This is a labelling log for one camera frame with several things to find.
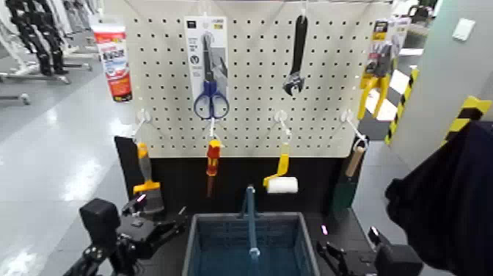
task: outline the pegboard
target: pegboard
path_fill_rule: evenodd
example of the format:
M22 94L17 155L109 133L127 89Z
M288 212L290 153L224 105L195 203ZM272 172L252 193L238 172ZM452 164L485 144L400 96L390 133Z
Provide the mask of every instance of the pegboard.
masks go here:
M302 2L105 0L106 13L126 22L135 110L153 121L140 132L150 156L203 157L207 120L193 112L183 17L227 17L230 113L216 124L224 157L280 154L277 110L288 113L291 156L345 157L354 132L341 112L357 110L360 76L373 22L388 18L387 2L310 2L301 93L290 97L282 83L291 69L296 17Z

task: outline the adjustable wrench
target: adjustable wrench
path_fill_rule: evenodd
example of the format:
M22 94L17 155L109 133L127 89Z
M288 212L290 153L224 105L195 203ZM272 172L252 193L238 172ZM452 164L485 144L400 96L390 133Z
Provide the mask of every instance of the adjustable wrench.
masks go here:
M307 38L308 18L300 15L296 19L296 29L294 34L294 53L293 64L291 65L291 72L289 76L282 84L282 88L290 96L293 95L293 87L298 88L298 91L303 90L304 78L299 75L299 71L302 69L302 60L304 52L304 43Z

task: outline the striped pillar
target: striped pillar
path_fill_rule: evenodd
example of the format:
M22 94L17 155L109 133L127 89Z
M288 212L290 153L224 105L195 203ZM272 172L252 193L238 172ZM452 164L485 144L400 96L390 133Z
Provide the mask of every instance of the striped pillar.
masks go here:
M459 116L450 125L450 130L447 136L442 141L443 146L450 141L457 133L466 126L471 120L480 120L481 117L488 111L489 107L492 105L492 101L482 101L474 96L468 96L462 104Z
M406 105L407 100L409 100L409 96L411 95L412 92L412 86L414 82L417 79L417 75L420 73L418 69L413 69L411 72L411 76L409 77L409 83L407 84L406 91L404 94L401 96L401 100L399 101L399 104L397 105L397 113L395 114L395 118L392 122L390 122L389 125L389 131L387 132L387 135L385 137L385 144L390 145L392 142L392 138L397 131L397 124L399 120L402 118L402 114L404 112L404 107Z

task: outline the pegboard hook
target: pegboard hook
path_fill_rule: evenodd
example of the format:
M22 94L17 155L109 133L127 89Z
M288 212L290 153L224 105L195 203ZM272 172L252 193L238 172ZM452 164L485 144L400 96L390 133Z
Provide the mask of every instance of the pegboard hook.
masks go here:
M208 14L212 13L211 0L201 0L202 1L202 16L207 17Z
M211 123L210 123L210 125L209 125L209 137L210 137L211 139L217 139L217 140L219 140L219 141L221 142L220 147L221 147L221 148L224 148L225 146L224 146L224 144L222 143L221 138L220 138L220 137L219 137L219 135L217 135L217 133L214 131L214 128L215 128L215 127L216 127L216 118L212 117L212 118L211 118Z
M363 142L365 144L365 149L367 149L368 148L368 138L366 138L366 135L361 134L361 132L358 131L356 126L354 126L354 124L352 122L353 117L354 117L353 112L350 109L348 109L340 115L340 121L343 123L348 123L351 126L351 128L353 129L354 133L356 133L356 136L358 136L358 140L354 143L353 150L356 150L356 146L358 146L358 144L360 142Z
M308 0L304 0L303 1L303 8L302 8L303 20L307 19L307 10L308 10Z
M139 120L139 124L137 124L137 127L135 128L134 132L132 132L131 135L132 140L134 142L137 141L136 136L137 133L139 133L139 130L142 127L142 125L144 125L144 123L150 123L150 119L151 119L149 112L146 111L145 109L140 109L140 111L137 112L136 116L137 116L137 120Z
M286 137L288 138L288 142L289 142L291 140L292 133L291 130L284 123L287 119L288 119L288 113L286 113L286 111L282 109L276 112L276 114L274 115L274 121L281 124L282 131L286 133Z

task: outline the blue basket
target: blue basket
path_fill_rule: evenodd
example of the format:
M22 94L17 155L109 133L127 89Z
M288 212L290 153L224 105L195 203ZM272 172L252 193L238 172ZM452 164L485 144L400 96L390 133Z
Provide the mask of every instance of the blue basket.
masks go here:
M319 276L301 213L196 214L182 276ZM252 248L260 255L253 258Z

